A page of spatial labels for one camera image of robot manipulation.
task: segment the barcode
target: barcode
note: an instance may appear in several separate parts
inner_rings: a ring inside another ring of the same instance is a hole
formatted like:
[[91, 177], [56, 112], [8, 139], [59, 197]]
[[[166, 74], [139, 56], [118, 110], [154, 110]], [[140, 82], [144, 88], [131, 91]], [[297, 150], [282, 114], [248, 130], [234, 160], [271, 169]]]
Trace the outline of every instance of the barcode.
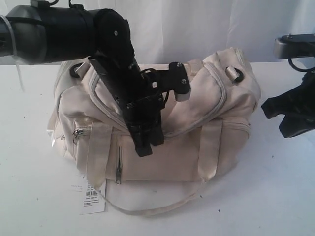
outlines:
[[85, 196], [95, 196], [95, 195], [98, 195], [96, 191], [89, 191], [85, 193]]

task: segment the white table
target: white table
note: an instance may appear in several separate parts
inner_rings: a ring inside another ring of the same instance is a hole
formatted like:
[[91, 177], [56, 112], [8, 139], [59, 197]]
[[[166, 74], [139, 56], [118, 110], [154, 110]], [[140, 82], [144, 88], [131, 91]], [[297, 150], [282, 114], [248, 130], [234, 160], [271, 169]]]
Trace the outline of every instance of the white table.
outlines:
[[[287, 62], [252, 66], [263, 100], [299, 85], [303, 76]], [[281, 118], [267, 120], [260, 108], [238, 166], [212, 181], [203, 198], [151, 218], [112, 208], [79, 215], [82, 195], [69, 189], [76, 167], [57, 156], [46, 134], [57, 70], [22, 66], [22, 93], [15, 67], [0, 67], [1, 236], [315, 235], [315, 132], [284, 139]], [[134, 192], [120, 195], [130, 196], [136, 200]]]

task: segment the white backdrop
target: white backdrop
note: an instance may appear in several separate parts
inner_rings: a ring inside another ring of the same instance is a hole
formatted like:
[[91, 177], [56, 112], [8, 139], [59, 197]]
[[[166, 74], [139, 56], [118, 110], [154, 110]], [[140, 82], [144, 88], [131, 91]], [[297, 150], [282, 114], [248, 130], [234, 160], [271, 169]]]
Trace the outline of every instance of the white backdrop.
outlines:
[[[0, 0], [0, 13], [30, 0]], [[86, 9], [112, 8], [127, 18], [139, 63], [204, 58], [242, 48], [251, 62], [275, 61], [273, 43], [315, 28], [314, 0], [73, 0]], [[68, 0], [60, 0], [67, 7]], [[2, 59], [0, 63], [9, 63]]]

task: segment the black cylinder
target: black cylinder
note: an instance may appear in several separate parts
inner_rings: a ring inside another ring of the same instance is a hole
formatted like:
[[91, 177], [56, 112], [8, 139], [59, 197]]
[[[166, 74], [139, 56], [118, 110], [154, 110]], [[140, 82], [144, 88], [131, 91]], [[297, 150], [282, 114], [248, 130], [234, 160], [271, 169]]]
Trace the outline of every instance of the black cylinder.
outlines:
[[[85, 10], [17, 6], [7, 16], [19, 18], [11, 24], [17, 56], [27, 64], [81, 59], [96, 52], [93, 17]], [[21, 18], [35, 19], [41, 24]]]

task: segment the beige bag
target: beige bag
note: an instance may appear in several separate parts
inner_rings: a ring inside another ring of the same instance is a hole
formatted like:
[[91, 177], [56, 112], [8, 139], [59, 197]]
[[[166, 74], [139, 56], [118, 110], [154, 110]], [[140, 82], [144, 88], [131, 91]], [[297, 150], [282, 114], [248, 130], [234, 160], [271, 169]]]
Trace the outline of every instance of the beige bag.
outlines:
[[[69, 69], [78, 69], [79, 79]], [[166, 64], [141, 69], [168, 69]], [[162, 110], [163, 145], [140, 158], [106, 86], [86, 59], [63, 62], [55, 86], [55, 110], [49, 121], [53, 145], [61, 156], [74, 159], [88, 182], [98, 189], [106, 179], [209, 181], [229, 171], [250, 135], [248, 119], [261, 96], [250, 64], [239, 49], [226, 49], [185, 64], [191, 82], [188, 101], [170, 94]], [[177, 208], [195, 196], [170, 206], [128, 211], [151, 215]]]

